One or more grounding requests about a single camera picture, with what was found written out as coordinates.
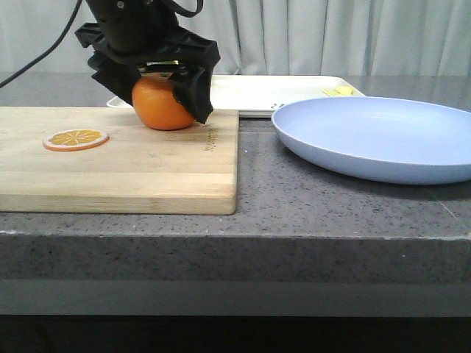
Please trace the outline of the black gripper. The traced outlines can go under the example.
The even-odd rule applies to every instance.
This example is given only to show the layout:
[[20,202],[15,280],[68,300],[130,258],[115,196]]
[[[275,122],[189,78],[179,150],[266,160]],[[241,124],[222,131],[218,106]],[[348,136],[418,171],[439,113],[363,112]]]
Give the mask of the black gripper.
[[210,86],[220,61],[217,42],[179,25],[179,15],[193,18],[203,8],[187,9],[175,1],[87,1],[96,21],[76,36],[92,46],[92,79],[132,105],[132,89],[143,75],[169,77],[175,99],[199,123],[213,112]]

